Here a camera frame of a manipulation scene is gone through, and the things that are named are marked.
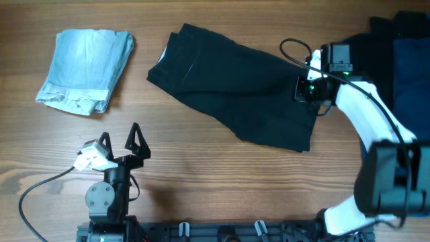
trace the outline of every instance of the black shorts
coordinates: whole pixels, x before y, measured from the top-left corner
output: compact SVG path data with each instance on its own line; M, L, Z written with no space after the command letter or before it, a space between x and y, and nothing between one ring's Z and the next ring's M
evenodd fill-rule
M298 75L307 70L184 24L147 79L241 140L309 151L319 106L293 102Z

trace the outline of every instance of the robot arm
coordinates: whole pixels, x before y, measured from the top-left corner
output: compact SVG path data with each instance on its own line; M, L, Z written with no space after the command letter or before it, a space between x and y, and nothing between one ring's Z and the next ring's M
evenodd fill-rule
M138 136L139 145L134 141ZM104 172L103 181L92 185L85 196L89 208L89 227L77 241L144 241L144 231L135 216L128 216L128 203L137 198L130 198L130 178L138 188L136 180L130 174L132 169L143 167L144 160L151 157L140 127L133 123L128 135L125 149L133 155L114 158L109 134L104 132L100 139L84 144L78 153L74 166Z
M349 61L349 46L330 44L316 50L311 67L337 74L370 93L386 110L407 144L413 162L412 183L407 210L428 212L430 179L424 174L430 169L429 145L416 141L416 136L406 129L380 99L375 85L362 76L350 75L353 65ZM354 195L337 206L320 212L316 220L322 224L321 238L336 238L350 235L380 221L389 221L404 212L406 186L404 161L401 159L399 139L381 109L358 89L310 70L307 80L299 77L294 95L299 102L316 102L337 106L350 119L360 136L367 159L357 177Z

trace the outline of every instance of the dark blue fabric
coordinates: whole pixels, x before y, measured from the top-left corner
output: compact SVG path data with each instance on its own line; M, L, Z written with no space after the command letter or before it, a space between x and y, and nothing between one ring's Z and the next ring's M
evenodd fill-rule
M420 140L430 140L430 38L394 41L394 109Z
M388 109L393 110L394 55L393 40L430 37L430 21L426 13L399 11L393 20L371 17L370 32L346 40L351 52L354 73L366 75L375 84Z

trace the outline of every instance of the cable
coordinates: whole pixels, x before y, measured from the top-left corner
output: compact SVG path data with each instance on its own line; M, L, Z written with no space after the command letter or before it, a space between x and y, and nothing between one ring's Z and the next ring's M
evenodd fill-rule
M34 228L33 228L33 226L30 224L30 222L28 222L28 220L27 220L27 218L26 218L26 216L24 215L24 212L23 212L23 210L22 210L22 201L24 201L24 197L26 197L26 195L29 193L29 192L31 192L34 188L37 188L38 186L40 186L40 185L43 185L43 184L45 184L45 183L47 183L47 182L50 182L50 181L52 181L52 180L55 180L55 179L57 179L57 178L59 178L59 177L62 177L62 176L64 176L64 175L66 175L67 173L69 173L69 172L71 172L73 169L74 169L75 167L71 167L70 169L68 169L67 171L65 171L65 172L63 172L63 173L61 173L61 174L59 174L59 175L56 175L56 176L54 176L54 177L51 177L51 178L48 178L48 179L46 179L46 180L44 180L44 181L41 181L41 182L38 182L38 183L36 183L36 184L34 184L34 185L32 185L30 188L28 188L22 195L21 195L21 198L19 199L19 202L18 202L18 210L19 210L19 215L21 215L21 218L22 218L22 220L25 222L25 224L27 225L27 227L31 230L31 232L33 232L33 234L35 234L41 241L43 241L43 242L48 242L45 238L43 238L43 236L41 236Z
M300 65L301 67L304 67L304 68L306 68L306 69L308 69L308 70L312 70L312 71L316 71L316 72L318 72L318 73L321 73L321 74L323 74L323 75L327 75L328 77L331 77L331 78L333 78L333 79L335 79L335 80L337 80L338 82L340 82L340 83L342 83L342 84L348 84L348 85L350 85L350 86L352 86L352 87L354 87L354 88L356 88L356 90L358 90L358 91L360 91L360 92L362 92L366 97L368 97L370 100L372 100L374 103L375 103L375 105L381 110L381 112L384 114L384 116L385 116L385 118L387 119L387 121L388 121L388 123L390 123L390 125L391 125L391 127L392 127L392 129L393 129L393 131L394 131L394 133L396 134L396 136L398 137L398 141L399 141L399 143L400 143L400 147L402 148L402 151L403 151L403 155L404 155L404 162L405 162L405 164L406 164L406 171L407 171L407 178L406 178L406 194L405 194L405 196L404 196L404 207L403 207L403 214L402 214L402 216L400 217L400 223L399 223L399 225L398 226L395 226L395 225L393 225L392 223L390 223L390 222L386 222L386 221L379 221L379 222L381 222L381 223L384 223L384 224L387 224L387 225L389 225L390 227L392 227L392 228L394 228L394 229L400 229L400 228L402 228L403 227L403 225L404 225L404 222L406 221L406 216L407 216L407 214L408 214L408 211L409 211L409 196L410 196L410 193L411 193L411 184L412 184L412 172L411 172L411 160L409 159L409 155L408 155L408 152L407 152L407 148L406 148L406 144L404 143L404 140L403 140L403 137L402 137L402 135L400 134L400 131L398 130L398 128L397 128L397 125L392 121L392 119L391 119L391 117L390 117L390 115L388 115L388 113L387 113L387 111L384 109L384 107L382 107L382 105L370 94L370 93L368 93L368 92L366 92L364 89L362 89L361 87L359 87L358 85L356 85L356 84L354 84L354 83L352 83L352 82L350 82L350 81L348 81L348 80L345 80L345 79L343 79L343 78L340 78L340 77L337 77L337 76L335 76L335 75L333 75L333 74L331 74L331 73L327 73L327 72L325 72L325 71L322 71L322 70L320 70L320 69L317 69L317 68L314 68L314 67L311 67L311 66L309 66L309 65L306 65L306 64L304 64L304 63L301 63L300 61L298 61L298 60L296 60L296 59L294 59L294 58L292 58L291 56L289 56L287 53L285 53L285 51L283 50L283 48L282 48L282 46L284 45L284 43L286 43L286 42L296 42L296 43L299 43L299 44L301 44L301 45L303 45L303 46L305 46L308 50L310 50L310 47L309 47L309 45L307 45L307 43L305 43L305 42L303 42L303 41L300 41L300 40L297 40L297 39L294 39L294 38L287 38L287 39L285 39L285 40L282 40L282 42L281 42L281 44L279 45L279 50L281 51L281 53L288 59L288 60L290 60L290 61L292 61L294 64L297 64L297 65Z
M330 106L322 114L317 114L316 116L317 117L325 116L326 114L328 114L331 111L332 108L333 108L333 104L330 104Z
M137 184L136 178L134 178L134 176L133 176L133 175L131 175L131 174L130 174L130 177L132 178L132 180L133 180L133 182L134 182L134 185L136 185L136 187L137 187L137 192L138 192L138 193L137 193L137 197L128 199L128 201L129 201L129 202L132 202L132 201L135 201L136 199L138 199L138 198L139 198L139 196L140 196L140 189L139 189L139 185Z

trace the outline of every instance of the wooden table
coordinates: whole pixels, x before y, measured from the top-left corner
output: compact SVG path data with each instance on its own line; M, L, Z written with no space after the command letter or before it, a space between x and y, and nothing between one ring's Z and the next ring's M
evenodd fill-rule
M37 241L18 214L24 190L68 169L83 143L103 131L111 135L114 155L127 154L133 122L153 152L132 172L142 193L130 214L140 222L313 218L352 193L361 165L358 136L342 113L318 118L309 153L255 145L149 83L147 71L170 32L185 22L280 56L284 38L318 48L368 31L369 16L430 10L425 1L57 2L0 7L0 241ZM128 30L135 37L104 114L78 116L34 101L56 33L66 28ZM303 59L305 50L288 48ZM26 216L49 241L74 241L76 226L89 221L85 193L102 179L95 171L73 171L43 185L24 201ZM410 218L402 231L379 226L378 241L427 241L429 222Z

